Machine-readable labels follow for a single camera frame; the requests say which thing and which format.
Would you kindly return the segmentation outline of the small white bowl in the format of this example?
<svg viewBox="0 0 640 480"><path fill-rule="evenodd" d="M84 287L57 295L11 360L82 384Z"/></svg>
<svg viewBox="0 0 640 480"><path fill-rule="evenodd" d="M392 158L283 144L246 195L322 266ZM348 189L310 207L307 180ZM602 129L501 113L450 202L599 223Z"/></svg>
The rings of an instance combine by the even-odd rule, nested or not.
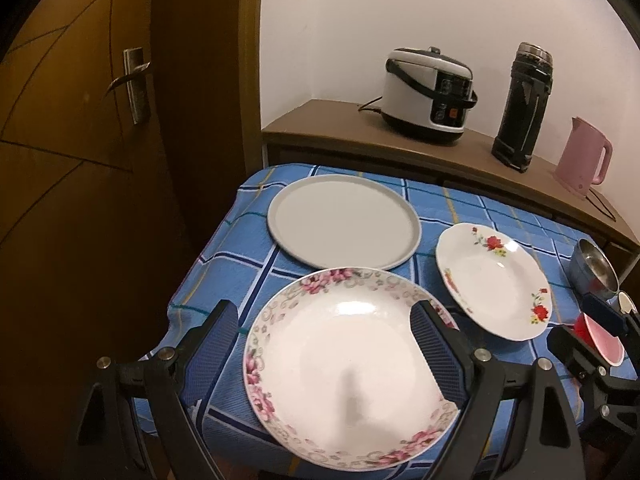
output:
<svg viewBox="0 0 640 480"><path fill-rule="evenodd" d="M620 308L621 314L631 314L631 313L638 312L637 307L634 304L634 300L632 300L631 296L629 296L623 290L621 290L620 293L618 294L617 302L618 302L618 307Z"/></svg>

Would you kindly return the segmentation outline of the red pink bowl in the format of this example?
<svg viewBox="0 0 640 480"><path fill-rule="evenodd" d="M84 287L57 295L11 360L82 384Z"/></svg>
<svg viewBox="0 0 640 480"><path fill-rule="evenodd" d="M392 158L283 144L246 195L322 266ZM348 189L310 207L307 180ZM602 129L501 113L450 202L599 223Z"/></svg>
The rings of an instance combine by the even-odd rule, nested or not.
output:
<svg viewBox="0 0 640 480"><path fill-rule="evenodd" d="M595 320L580 312L574 324L576 335L590 348L596 350L611 366L621 366L625 350L620 338L612 336Z"/></svg>

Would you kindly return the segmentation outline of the stainless steel bowl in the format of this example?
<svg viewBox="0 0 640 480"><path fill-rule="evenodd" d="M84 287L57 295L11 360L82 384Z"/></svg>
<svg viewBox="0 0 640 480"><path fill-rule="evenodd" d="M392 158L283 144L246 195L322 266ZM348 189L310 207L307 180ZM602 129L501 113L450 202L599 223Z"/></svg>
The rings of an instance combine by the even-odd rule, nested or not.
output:
<svg viewBox="0 0 640 480"><path fill-rule="evenodd" d="M593 294L610 301L620 292L620 281L612 264L597 245L585 238L574 247L567 277L581 297Z"/></svg>

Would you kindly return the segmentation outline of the red flower white plate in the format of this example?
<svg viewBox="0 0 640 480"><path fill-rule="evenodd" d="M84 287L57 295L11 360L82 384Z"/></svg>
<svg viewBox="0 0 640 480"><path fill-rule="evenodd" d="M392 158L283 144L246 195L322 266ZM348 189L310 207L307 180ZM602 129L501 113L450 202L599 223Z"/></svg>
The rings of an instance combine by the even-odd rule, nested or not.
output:
<svg viewBox="0 0 640 480"><path fill-rule="evenodd" d="M435 259L451 297L486 332L521 342L548 327L551 287L516 240L489 226L457 223L439 235Z"/></svg>

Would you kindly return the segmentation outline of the pink floral large plate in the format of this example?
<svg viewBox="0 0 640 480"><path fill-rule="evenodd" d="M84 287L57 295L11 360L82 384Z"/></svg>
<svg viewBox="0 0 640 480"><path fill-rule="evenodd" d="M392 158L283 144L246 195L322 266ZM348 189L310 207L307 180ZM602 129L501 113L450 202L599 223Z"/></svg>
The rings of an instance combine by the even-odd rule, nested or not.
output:
<svg viewBox="0 0 640 480"><path fill-rule="evenodd" d="M369 268L314 272L277 292L246 337L243 379L267 431L307 462L339 471L402 464L431 448L459 409L410 330L429 292Z"/></svg>

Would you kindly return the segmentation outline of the blue checked tablecloth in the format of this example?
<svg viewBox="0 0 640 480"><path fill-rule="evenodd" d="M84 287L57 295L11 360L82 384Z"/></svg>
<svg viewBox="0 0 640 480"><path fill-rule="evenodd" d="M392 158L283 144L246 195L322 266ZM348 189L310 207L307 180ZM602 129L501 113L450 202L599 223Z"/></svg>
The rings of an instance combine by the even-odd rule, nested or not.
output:
<svg viewBox="0 0 640 480"><path fill-rule="evenodd" d="M269 205L285 185L333 171L331 167L288 164L249 177L168 306L169 328L162 340L165 346L178 344L190 328L201 325L219 301L229 300L238 308L238 340L220 373L196 375L196 398L190 406L192 419L216 462L230 463L236 478L248 478L254 469L302 479L341 478L338 471L302 462L273 440L250 408L241 373L246 335L256 315L278 290L311 271L274 244L267 226ZM570 255L584 232L480 194L458 191L449 184L380 174L370 174L369 178L408 200L421 221L419 248L396 268L397 274L431 292L473 344L494 352L499 359L529 364L550 356L544 337L531 342L507 341L486 333L464 315L436 268L435 246L440 233L459 222L492 226L509 235L525 247L546 274L552 289L552 324L571 326L579 307L566 272Z"/></svg>

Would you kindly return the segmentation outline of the pink electric kettle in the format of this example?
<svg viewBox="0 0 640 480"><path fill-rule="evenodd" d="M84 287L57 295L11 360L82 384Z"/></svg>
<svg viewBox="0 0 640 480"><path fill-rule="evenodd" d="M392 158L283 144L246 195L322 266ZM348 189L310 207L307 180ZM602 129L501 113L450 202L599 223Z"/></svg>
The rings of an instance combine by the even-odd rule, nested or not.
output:
<svg viewBox="0 0 640 480"><path fill-rule="evenodd" d="M572 118L572 131L555 167L553 177L574 195L586 198L608 172L613 145L596 127L580 117Z"/></svg>

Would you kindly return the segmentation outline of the black thermos flask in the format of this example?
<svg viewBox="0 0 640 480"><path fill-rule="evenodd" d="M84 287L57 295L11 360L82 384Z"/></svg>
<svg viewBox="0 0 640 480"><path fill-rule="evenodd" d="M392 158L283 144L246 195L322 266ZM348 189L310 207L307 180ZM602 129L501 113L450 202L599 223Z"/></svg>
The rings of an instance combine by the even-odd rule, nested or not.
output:
<svg viewBox="0 0 640 480"><path fill-rule="evenodd" d="M544 112L552 90L552 55L521 42L511 67L511 80L491 154L521 174L532 161Z"/></svg>

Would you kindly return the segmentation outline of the plain grey round plate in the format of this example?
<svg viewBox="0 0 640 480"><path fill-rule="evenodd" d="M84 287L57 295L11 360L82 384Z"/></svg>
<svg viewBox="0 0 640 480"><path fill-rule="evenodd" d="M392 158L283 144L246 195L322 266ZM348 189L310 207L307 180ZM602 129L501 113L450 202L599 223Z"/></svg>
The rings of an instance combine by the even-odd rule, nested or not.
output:
<svg viewBox="0 0 640 480"><path fill-rule="evenodd" d="M381 183L344 174L282 188L269 205L267 224L288 255L316 269L390 270L416 252L422 237L408 200Z"/></svg>

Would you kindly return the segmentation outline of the brown wooden door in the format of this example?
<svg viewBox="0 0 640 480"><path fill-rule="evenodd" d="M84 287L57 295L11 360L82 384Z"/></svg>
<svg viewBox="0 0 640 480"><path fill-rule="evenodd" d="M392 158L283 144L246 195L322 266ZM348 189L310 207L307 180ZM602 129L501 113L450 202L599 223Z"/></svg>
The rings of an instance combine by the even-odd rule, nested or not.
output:
<svg viewBox="0 0 640 480"><path fill-rule="evenodd" d="M100 356L140 358L262 166L260 0L40 0L1 62L1 473L55 479ZM142 47L150 119L106 93Z"/></svg>

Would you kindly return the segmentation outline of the white black rice cooker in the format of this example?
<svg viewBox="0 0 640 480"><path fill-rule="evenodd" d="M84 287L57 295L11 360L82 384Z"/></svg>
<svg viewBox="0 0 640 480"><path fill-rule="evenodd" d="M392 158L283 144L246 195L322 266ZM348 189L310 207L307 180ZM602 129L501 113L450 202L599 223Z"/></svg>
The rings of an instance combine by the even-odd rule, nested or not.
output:
<svg viewBox="0 0 640 480"><path fill-rule="evenodd" d="M472 70L439 48L397 48L386 58L380 113L405 136L453 144L476 104Z"/></svg>

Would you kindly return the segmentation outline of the brown wooden cabinet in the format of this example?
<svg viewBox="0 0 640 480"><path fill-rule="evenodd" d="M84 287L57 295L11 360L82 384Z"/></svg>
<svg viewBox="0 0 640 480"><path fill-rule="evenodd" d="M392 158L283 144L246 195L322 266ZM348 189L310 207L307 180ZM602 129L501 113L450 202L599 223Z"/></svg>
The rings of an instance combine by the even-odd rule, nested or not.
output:
<svg viewBox="0 0 640 480"><path fill-rule="evenodd" d="M604 195L574 195L540 157L520 174L491 155L490 136L474 130L451 145L428 144L402 136L355 103L311 100L265 126L262 140L270 164L361 168L484 194L590 235L621 280L637 269L638 238Z"/></svg>

